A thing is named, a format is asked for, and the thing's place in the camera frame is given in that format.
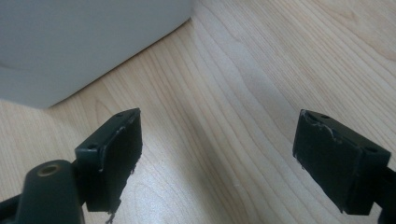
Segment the wooden surface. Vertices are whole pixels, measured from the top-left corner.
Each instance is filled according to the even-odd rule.
[[[291,149],[306,108],[396,152],[395,36],[391,0],[196,1],[179,29],[56,106],[0,102],[0,200],[140,107],[143,155],[114,223],[376,223],[377,206],[341,214]]]

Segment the white box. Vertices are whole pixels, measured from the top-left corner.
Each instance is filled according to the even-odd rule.
[[[175,30],[191,0],[0,2],[0,97],[48,107]]]

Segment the screw hole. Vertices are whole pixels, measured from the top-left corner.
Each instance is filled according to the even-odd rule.
[[[374,153],[378,151],[376,148],[373,148],[373,147],[367,147],[366,150],[369,152],[374,152]]]
[[[98,147],[98,144],[97,143],[92,143],[92,144],[90,144],[89,146],[88,146],[88,149],[94,149],[94,148],[97,148]]]
[[[51,164],[48,165],[41,170],[37,172],[38,176],[48,176],[48,175],[53,175],[56,172],[58,172],[61,169],[61,167],[58,164]]]

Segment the wood grain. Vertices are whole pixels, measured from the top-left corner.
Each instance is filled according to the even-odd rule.
[[[395,36],[391,0],[196,1],[184,25],[65,101],[0,102],[0,200],[140,107],[143,156],[114,223],[376,223],[376,205],[341,214],[291,148],[306,108],[396,152]]]

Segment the wooden table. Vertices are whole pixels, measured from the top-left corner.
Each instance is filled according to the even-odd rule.
[[[140,107],[143,155],[114,223],[376,223],[377,205],[341,214],[291,149],[306,108],[396,152],[395,36],[391,0],[196,1],[184,25],[63,102],[0,102],[0,200]]]

